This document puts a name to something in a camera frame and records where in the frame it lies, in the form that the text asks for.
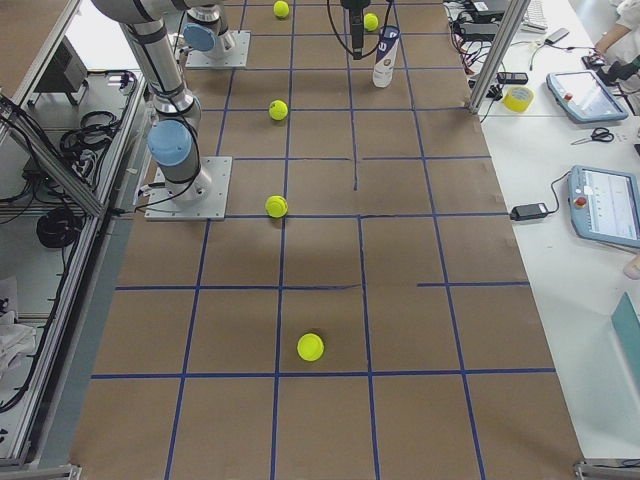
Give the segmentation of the tennis ball near arm base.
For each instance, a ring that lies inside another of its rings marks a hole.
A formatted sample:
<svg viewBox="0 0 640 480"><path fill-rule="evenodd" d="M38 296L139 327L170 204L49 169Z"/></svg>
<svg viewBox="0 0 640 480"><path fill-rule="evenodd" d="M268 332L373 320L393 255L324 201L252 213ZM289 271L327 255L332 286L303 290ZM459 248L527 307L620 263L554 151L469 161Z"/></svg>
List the tennis ball near arm base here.
<svg viewBox="0 0 640 480"><path fill-rule="evenodd" d="M282 121L286 119L288 113L288 105L283 100L276 99L269 104L268 114L274 121Z"/></svg>

